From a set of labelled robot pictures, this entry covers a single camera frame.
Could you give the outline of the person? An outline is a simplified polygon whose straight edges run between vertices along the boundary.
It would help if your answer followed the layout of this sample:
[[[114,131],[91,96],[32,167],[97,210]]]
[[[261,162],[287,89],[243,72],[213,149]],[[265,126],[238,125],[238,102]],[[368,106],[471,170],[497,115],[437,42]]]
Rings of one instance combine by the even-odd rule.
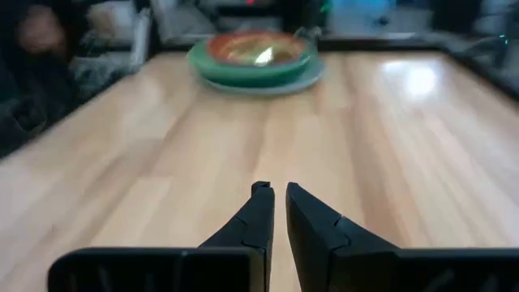
[[[0,0],[0,158],[102,89],[71,68],[86,12],[75,0]]]

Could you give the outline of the orange-red plastic plate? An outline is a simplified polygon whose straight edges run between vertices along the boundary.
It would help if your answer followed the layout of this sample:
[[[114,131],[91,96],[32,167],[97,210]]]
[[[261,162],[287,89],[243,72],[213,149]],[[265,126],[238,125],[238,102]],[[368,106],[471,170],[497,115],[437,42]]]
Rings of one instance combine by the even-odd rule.
[[[243,66],[233,63],[224,62],[222,59],[218,58],[218,50],[222,47],[226,46],[229,42],[232,41],[238,41],[238,40],[244,40],[248,38],[274,38],[274,39],[282,39],[282,40],[291,40],[291,41],[298,41],[301,45],[305,47],[305,52],[301,55],[300,59],[294,60],[293,62],[298,62],[299,60],[303,59],[304,56],[307,55],[307,43],[297,38],[293,35],[283,33],[283,32],[235,32],[235,33],[228,33],[228,34],[221,34],[218,36],[215,36],[212,38],[208,44],[207,44],[207,51],[209,54],[218,62],[222,62],[224,64],[229,65],[237,65],[237,66]],[[285,65],[292,62],[287,63],[281,63],[281,64],[272,64],[268,66],[274,66],[274,65]]]

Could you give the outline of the large light blue plastic plate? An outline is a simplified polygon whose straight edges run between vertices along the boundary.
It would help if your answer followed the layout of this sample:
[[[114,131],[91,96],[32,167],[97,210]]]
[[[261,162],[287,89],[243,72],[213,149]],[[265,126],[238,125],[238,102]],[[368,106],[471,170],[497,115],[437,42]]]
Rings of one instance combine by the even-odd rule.
[[[314,85],[324,72],[324,63],[320,60],[317,54],[311,57],[309,66],[305,71],[294,81],[287,84],[276,85],[266,88],[247,88],[239,86],[230,86],[219,84],[215,81],[204,78],[199,73],[193,73],[193,76],[202,84],[215,88],[216,90],[227,92],[231,94],[245,94],[256,96],[277,96],[288,95],[296,92],[304,91],[305,89]]]

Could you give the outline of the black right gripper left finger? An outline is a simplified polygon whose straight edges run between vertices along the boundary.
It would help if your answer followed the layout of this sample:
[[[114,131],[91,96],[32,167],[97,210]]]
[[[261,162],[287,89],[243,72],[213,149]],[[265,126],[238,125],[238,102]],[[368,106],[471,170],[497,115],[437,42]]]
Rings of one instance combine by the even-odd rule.
[[[262,256],[260,292],[269,292],[274,230],[275,192],[270,182],[251,186],[251,198],[199,247],[249,247]]]

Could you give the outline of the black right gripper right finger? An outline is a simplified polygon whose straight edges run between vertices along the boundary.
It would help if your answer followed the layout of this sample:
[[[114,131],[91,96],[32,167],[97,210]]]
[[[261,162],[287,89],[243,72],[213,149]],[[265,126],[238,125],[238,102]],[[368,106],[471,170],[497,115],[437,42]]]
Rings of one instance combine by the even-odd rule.
[[[389,292],[398,249],[290,182],[290,246],[302,292]]]

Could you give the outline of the stacked green and orange bowls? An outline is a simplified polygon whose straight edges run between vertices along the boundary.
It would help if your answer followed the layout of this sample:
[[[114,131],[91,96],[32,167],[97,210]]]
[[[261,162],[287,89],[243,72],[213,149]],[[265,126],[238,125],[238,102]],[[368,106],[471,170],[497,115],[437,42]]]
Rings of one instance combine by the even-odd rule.
[[[309,66],[311,57],[318,55],[316,47],[308,42],[307,55],[298,62],[265,67],[247,67],[216,61],[207,51],[212,38],[195,44],[187,53],[187,61],[195,73],[219,84],[247,88],[266,88],[296,80]]]

